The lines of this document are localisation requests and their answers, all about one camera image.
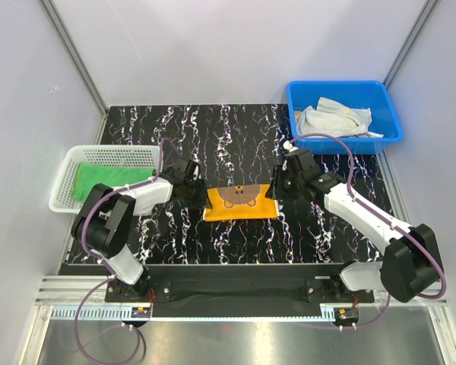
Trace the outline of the brown yellow towel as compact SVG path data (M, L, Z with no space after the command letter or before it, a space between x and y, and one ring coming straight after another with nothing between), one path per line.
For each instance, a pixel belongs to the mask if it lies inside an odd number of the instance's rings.
M207 191L211 208L205 208L207 222L272 219L279 215L275 200L266 198L269 184L227 186Z

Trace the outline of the light grey towel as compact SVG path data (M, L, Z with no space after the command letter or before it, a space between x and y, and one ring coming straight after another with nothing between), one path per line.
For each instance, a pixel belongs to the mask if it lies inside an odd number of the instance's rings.
M354 109L325 97L320 97L316 108L307 106L294 113L298 135L325 134L335 138L383 138L371 132L370 108Z

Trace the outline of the green microfiber towel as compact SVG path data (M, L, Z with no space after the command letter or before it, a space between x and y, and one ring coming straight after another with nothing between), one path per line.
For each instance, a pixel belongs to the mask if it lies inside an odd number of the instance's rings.
M71 197L84 203L91 189L97 184L110 188L133 185L154 176L155 168L145 167L108 167L90 163L80 163L74 177Z

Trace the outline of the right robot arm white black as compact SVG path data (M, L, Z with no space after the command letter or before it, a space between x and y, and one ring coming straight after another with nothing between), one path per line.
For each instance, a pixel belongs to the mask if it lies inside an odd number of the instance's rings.
M347 301L360 290L384 290L407 303L425 297L439 282L446 288L444 269L434 231L413 227L363 198L334 171L323 173L310 150L283 146L284 162L274 168L268 198L283 201L304 198L344 219L383 255L379 262L353 262L334 276L330 292Z

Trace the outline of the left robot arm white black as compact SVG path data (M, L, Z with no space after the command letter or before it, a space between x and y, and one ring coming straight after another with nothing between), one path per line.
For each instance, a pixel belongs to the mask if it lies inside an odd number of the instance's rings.
M211 206L199 163L179 157L145 181L117 189L99 183L90 190L71 236L113 275L109 289L118 301L141 301L154 291L148 268L127 244L132 218L174 201L193 209Z

